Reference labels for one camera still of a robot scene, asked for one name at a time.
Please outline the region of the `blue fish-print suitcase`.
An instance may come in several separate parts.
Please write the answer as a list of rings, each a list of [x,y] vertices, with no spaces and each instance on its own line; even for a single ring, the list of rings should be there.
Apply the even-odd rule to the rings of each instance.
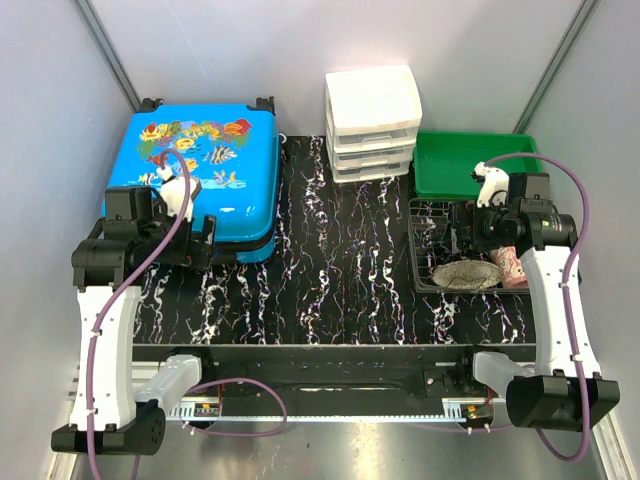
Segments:
[[[275,249],[280,136],[275,101],[248,104],[165,104],[145,98],[127,127],[111,173],[112,187],[160,189],[188,168],[193,228],[216,220],[220,255],[260,263]]]

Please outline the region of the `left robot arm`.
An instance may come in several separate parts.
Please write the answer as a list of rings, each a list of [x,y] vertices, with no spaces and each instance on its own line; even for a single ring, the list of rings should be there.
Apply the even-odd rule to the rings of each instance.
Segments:
[[[51,435],[56,452],[151,456],[166,419],[189,390],[215,386],[210,355],[190,347],[171,351],[140,389],[132,381],[134,323],[142,275],[154,261],[202,266],[209,246],[192,235],[186,186],[115,187],[105,193],[105,216],[72,254],[81,320],[75,404],[67,425]]]

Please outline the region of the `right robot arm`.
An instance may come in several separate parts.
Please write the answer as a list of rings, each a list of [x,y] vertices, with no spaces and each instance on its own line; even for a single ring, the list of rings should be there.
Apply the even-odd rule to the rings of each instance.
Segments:
[[[519,428],[590,430],[619,402],[617,382],[602,377],[590,346],[579,291],[574,218],[556,211],[546,173],[511,173],[480,164],[475,202],[453,207],[458,245],[488,253],[513,247],[529,288],[536,335],[534,369],[477,350],[454,371],[466,396],[489,387]]]

